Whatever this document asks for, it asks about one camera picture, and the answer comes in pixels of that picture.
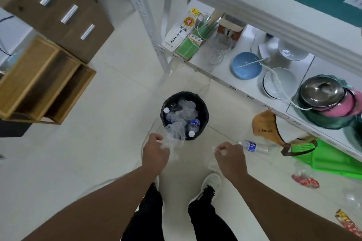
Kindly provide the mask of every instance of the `black trash can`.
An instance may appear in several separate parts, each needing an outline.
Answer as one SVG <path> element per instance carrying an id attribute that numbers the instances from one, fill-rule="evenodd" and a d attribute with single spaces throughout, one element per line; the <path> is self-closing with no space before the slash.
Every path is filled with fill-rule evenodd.
<path id="1" fill-rule="evenodd" d="M 163 109 L 166 107 L 170 107 L 172 103 L 178 103 L 179 100 L 183 98 L 186 101 L 193 101 L 196 104 L 196 111 L 199 113 L 197 116 L 197 119 L 200 120 L 200 129 L 197 133 L 195 133 L 194 137 L 189 137 L 189 134 L 187 132 L 188 125 L 185 126 L 185 133 L 186 133 L 186 140 L 194 140 L 196 139 L 205 129 L 207 123 L 209 122 L 209 112 L 207 110 L 205 102 L 199 97 L 196 93 L 192 92 L 179 92 L 174 94 L 173 96 L 169 97 L 162 106 L 161 109 L 161 120 L 163 123 L 163 126 L 166 127 L 169 123 L 166 120 L 166 114 L 163 112 Z"/>

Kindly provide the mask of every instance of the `person's left hand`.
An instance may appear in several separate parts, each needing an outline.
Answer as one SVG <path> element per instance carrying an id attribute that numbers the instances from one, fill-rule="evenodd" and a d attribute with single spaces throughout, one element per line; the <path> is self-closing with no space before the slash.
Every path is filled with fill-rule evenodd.
<path id="1" fill-rule="evenodd" d="M 142 166 L 152 170 L 157 175 L 165 168 L 170 157 L 170 149 L 161 149 L 161 143 L 157 142 L 157 140 L 162 139 L 160 134 L 150 134 L 142 155 Z"/>

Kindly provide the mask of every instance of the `blue bottle label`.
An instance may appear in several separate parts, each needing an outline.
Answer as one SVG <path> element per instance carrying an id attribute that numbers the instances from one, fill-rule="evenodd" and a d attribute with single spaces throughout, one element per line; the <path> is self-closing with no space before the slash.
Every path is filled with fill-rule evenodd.
<path id="1" fill-rule="evenodd" d="M 248 141 L 249 142 L 249 148 L 248 151 L 249 152 L 255 152 L 256 150 L 256 144 L 254 142 Z"/>
<path id="2" fill-rule="evenodd" d="M 198 120 L 198 119 L 192 119 L 192 120 L 190 121 L 190 124 L 195 124 L 195 125 L 197 125 L 197 126 L 200 128 L 200 120 Z"/>

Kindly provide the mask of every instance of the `person's left arm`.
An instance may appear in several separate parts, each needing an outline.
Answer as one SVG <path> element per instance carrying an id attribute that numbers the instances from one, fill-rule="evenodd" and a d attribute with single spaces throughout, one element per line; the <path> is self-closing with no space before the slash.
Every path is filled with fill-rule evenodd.
<path id="1" fill-rule="evenodd" d="M 149 186 L 166 166 L 170 151 L 150 134 L 142 166 L 62 209 L 23 241 L 120 241 Z"/>

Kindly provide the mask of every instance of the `brown strap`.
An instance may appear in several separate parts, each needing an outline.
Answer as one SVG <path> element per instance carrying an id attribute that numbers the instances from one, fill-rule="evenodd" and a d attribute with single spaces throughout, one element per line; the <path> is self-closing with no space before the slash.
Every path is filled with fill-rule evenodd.
<path id="1" fill-rule="evenodd" d="M 292 145 L 291 144 L 285 144 L 285 146 L 282 149 L 281 153 L 282 153 L 283 156 L 298 156 L 298 155 L 303 155 L 303 154 L 306 154 L 306 153 L 310 153 L 310 152 L 314 151 L 316 149 L 316 147 L 318 146 L 318 143 L 317 143 L 316 140 L 311 141 L 311 143 L 314 145 L 314 148 L 309 149 L 308 151 L 304 151 L 304 152 L 289 152 Z"/>

